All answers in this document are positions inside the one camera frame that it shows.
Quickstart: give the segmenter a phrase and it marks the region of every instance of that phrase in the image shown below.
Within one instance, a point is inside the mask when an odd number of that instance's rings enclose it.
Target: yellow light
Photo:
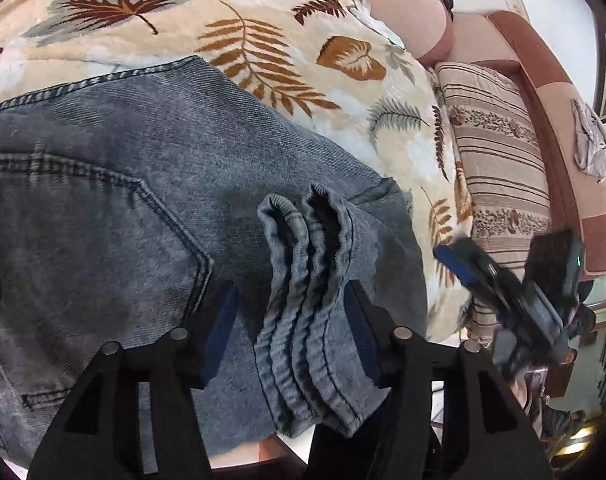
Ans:
[[[579,451],[585,449],[589,444],[589,442],[579,442],[578,444],[563,447],[563,449],[561,449],[557,455],[571,455],[572,453],[578,453]]]
[[[589,436],[591,434],[594,434],[595,432],[596,432],[596,428],[594,426],[590,426],[588,428],[583,428],[582,430],[580,430],[578,433],[576,433],[572,437],[572,440],[574,440],[575,438],[583,438],[584,436]]]

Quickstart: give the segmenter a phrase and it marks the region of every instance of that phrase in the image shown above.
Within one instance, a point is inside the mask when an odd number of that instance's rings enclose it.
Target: striped cushion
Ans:
[[[529,243],[550,224],[547,178],[536,134],[516,85],[494,70],[436,66],[472,195],[472,237],[520,278]],[[496,317],[474,305],[472,337],[491,340]]]

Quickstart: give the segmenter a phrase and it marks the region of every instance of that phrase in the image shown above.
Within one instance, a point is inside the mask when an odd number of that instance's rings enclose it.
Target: jeans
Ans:
[[[243,304],[193,391],[208,453],[316,422],[353,433],[385,392],[342,311],[352,278],[425,333],[398,186],[199,57],[1,103],[1,455],[29,464],[104,342],[153,342],[226,280]]]

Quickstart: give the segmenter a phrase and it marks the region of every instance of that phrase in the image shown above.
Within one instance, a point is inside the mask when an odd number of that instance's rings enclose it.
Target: metal screw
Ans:
[[[406,326],[397,326],[394,335],[397,339],[409,339],[412,337],[412,331]]]
[[[472,354],[478,354],[481,351],[481,344],[473,339],[468,339],[463,342],[463,348]]]
[[[172,329],[170,332],[170,337],[175,341],[180,341],[181,339],[185,339],[187,337],[187,330],[182,326],[178,326]]]
[[[103,352],[105,355],[112,355],[116,354],[116,352],[119,351],[119,348],[121,348],[121,345],[119,345],[116,341],[110,341],[109,343],[101,346],[101,352]]]

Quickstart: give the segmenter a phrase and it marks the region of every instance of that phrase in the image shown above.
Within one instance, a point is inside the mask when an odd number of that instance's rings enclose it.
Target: leaf print blanket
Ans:
[[[198,54],[408,198],[423,254],[429,337],[457,329],[468,293],[432,248],[469,234],[448,114],[410,54],[363,25],[353,0],[0,0],[0,102]]]

